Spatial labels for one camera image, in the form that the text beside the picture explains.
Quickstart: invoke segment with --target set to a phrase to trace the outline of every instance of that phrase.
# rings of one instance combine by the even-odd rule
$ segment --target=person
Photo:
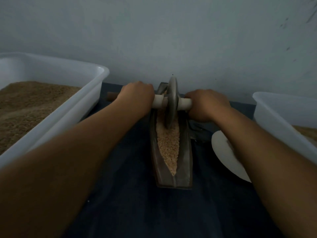
[[[215,122],[229,139],[283,234],[315,237],[317,166],[231,108],[223,94],[196,90],[186,97],[192,99],[191,119]],[[1,237],[62,235],[91,192],[103,160],[148,114],[153,99],[151,84],[130,83],[101,111],[5,166]]]

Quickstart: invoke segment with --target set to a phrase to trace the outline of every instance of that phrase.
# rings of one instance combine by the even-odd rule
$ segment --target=wall
[[[317,98],[316,12],[317,0],[0,0],[0,51],[102,64],[117,84],[175,75],[182,93]]]

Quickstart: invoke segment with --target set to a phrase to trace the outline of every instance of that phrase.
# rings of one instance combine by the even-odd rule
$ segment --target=handle
[[[116,92],[108,92],[106,101],[112,102],[118,97],[119,93]],[[167,97],[164,95],[156,94],[153,100],[152,108],[159,109],[165,108],[167,106]],[[190,110],[192,108],[192,100],[190,98],[179,98],[177,111],[179,110]]]

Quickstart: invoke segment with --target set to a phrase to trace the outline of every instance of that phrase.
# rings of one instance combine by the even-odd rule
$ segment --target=translucent plastic container
[[[317,99],[256,92],[255,121],[267,132],[317,164],[317,147],[292,125],[317,128]]]
[[[82,87],[0,156],[0,168],[78,123],[98,102],[109,69],[97,64],[28,53],[0,54],[0,89],[20,81]]]

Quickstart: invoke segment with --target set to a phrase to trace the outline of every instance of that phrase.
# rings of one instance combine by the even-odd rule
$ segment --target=grinding disc
[[[165,110],[165,127],[170,128],[172,121],[174,120],[175,114],[177,112],[178,104],[178,88],[177,80],[175,77],[171,77],[168,82],[166,95],[168,99],[168,104]]]
[[[217,131],[211,138],[212,149],[220,162],[239,178],[251,182],[243,165],[237,160],[229,145],[229,141],[223,132]]]

